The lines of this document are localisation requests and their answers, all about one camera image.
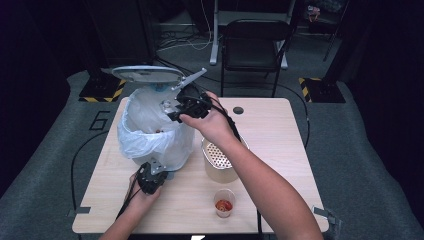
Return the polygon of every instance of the gray floor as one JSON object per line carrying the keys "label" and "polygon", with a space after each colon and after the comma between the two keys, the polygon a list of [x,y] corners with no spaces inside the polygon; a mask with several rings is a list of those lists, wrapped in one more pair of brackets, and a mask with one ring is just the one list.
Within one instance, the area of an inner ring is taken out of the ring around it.
{"label": "gray floor", "polygon": [[[328,42],[320,37],[296,35],[287,53],[288,70],[280,74],[276,97],[292,104],[300,134],[306,141],[308,128],[299,77],[323,77],[337,49],[322,62]],[[203,50],[192,46],[174,47],[158,55],[179,66],[198,71],[207,68],[199,85],[219,90],[220,66],[210,66],[210,44]],[[0,199],[0,239],[77,239],[72,231],[73,208],[71,163],[75,158],[74,183],[80,203],[105,140],[102,130],[89,130],[99,111],[108,130],[119,102],[85,103],[78,94],[88,80],[86,72],[69,77],[71,95],[50,132],[27,166]],[[306,103],[310,138],[306,151],[325,208],[343,221],[340,239],[424,239],[423,229],[411,213],[399,184],[386,172],[366,138],[363,122],[343,82],[338,86],[345,104]],[[120,97],[139,86],[127,83]],[[229,89],[226,96],[268,97],[269,90]],[[83,235],[95,239],[97,234]]]}

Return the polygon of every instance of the black wall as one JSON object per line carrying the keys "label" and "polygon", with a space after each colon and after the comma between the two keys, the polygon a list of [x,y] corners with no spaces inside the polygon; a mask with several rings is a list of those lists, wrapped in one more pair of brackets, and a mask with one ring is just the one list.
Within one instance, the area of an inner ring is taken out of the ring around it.
{"label": "black wall", "polygon": [[368,139],[424,226],[423,1],[384,1],[348,86]]}
{"label": "black wall", "polygon": [[107,66],[151,65],[160,37],[154,0],[83,0]]}
{"label": "black wall", "polygon": [[0,12],[1,196],[54,123],[70,90],[61,62],[24,2],[1,1]]}

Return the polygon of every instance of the white cup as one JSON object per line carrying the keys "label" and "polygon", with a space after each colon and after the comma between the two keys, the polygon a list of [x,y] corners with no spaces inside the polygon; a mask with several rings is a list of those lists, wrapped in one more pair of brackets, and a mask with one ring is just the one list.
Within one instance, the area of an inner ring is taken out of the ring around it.
{"label": "white cup", "polygon": [[221,218],[231,215],[236,203],[236,196],[230,189],[220,189],[213,198],[216,214]]}

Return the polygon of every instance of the perforated container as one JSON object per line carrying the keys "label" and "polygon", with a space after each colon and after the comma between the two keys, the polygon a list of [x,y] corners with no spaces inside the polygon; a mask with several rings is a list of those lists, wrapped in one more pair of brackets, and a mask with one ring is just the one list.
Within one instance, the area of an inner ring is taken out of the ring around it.
{"label": "perforated container", "polygon": [[[241,138],[243,145],[249,146]],[[238,179],[233,166],[221,150],[206,138],[202,140],[202,151],[205,159],[205,171],[208,176],[219,183],[230,183]]]}

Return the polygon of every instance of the trash can lid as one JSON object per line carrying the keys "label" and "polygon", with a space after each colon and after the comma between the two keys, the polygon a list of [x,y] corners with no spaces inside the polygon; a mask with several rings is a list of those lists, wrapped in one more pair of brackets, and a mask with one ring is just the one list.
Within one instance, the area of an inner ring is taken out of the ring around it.
{"label": "trash can lid", "polygon": [[138,83],[178,83],[184,77],[184,73],[177,69],[148,65],[118,67],[112,69],[112,74]]}

